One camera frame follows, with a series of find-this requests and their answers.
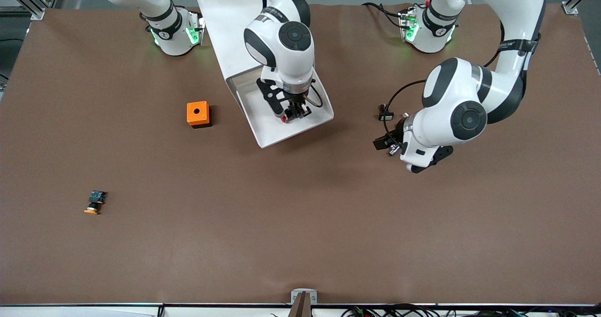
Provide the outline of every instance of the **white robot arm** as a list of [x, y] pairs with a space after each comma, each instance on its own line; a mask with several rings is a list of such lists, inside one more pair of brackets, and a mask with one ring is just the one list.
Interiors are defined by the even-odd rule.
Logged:
[[[452, 31], [463, 0], [432, 0], [416, 12], [412, 45], [423, 52], [441, 50]], [[528, 63], [539, 39], [545, 0], [485, 0], [504, 26], [496, 70], [450, 58], [428, 76], [424, 108], [403, 118], [376, 139], [377, 149], [401, 150], [408, 170], [419, 173], [450, 155], [451, 145], [468, 142], [487, 124], [504, 120], [519, 106], [526, 88]]]
[[264, 9], [244, 30], [249, 54], [263, 65], [257, 84], [273, 113], [283, 122], [311, 114], [305, 101], [314, 82], [315, 49], [309, 30], [311, 13], [305, 0], [264, 0]]
[[166, 54], [186, 54], [200, 43], [204, 20], [183, 7], [175, 7], [171, 0], [108, 0], [116, 5], [136, 7], [150, 25], [154, 42]]

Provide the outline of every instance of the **orange cube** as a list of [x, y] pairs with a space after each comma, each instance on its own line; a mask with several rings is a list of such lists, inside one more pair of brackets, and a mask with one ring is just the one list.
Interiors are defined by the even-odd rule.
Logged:
[[211, 123], [211, 108], [206, 101], [188, 103], [186, 115], [188, 124], [194, 129], [213, 125]]

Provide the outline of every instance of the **green light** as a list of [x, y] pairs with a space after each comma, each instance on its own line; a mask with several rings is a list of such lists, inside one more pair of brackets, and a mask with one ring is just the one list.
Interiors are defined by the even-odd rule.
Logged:
[[188, 37], [190, 38], [190, 42], [195, 45], [198, 43], [198, 32], [195, 31], [194, 29], [189, 29], [186, 28], [186, 33], [188, 34]]
[[150, 34], [152, 34], [152, 37], [154, 38], [154, 43], [155, 43], [155, 45], [157, 45], [157, 46], [160, 46], [160, 45], [159, 45], [159, 41], [156, 39], [156, 34], [155, 34], [155, 33], [154, 33], [154, 31], [152, 30], [152, 28], [150, 29]]
[[451, 31], [449, 31], [449, 37], [447, 38], [447, 42], [451, 41], [451, 36], [453, 36], [454, 30], [455, 30], [455, 25], [453, 25], [453, 27], [451, 28]]
[[415, 22], [410, 30], [407, 30], [407, 41], [412, 42], [415, 39], [415, 34], [419, 30], [419, 23]]

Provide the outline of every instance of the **table surface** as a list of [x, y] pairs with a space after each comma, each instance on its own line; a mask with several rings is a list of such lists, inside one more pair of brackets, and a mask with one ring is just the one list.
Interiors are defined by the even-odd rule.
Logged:
[[[579, 19], [549, 5], [517, 112], [410, 174], [373, 148], [378, 104], [445, 58], [487, 62], [498, 19], [466, 6], [422, 54], [372, 8], [311, 8], [335, 118], [264, 150], [210, 46], [162, 54], [133, 10], [32, 22], [0, 103], [0, 302], [598, 302], [601, 79]], [[186, 124], [199, 100], [211, 128]]]

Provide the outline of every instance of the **open white box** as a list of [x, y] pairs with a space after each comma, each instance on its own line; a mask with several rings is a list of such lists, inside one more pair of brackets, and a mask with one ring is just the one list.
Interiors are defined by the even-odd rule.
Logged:
[[262, 65], [256, 62], [244, 45], [243, 33], [261, 13], [262, 0], [198, 0], [206, 28], [225, 83], [247, 117], [261, 148], [283, 141], [334, 118], [334, 112], [322, 81], [313, 71], [313, 84], [322, 96], [324, 106], [311, 107], [312, 113], [283, 123], [273, 115], [257, 86]]

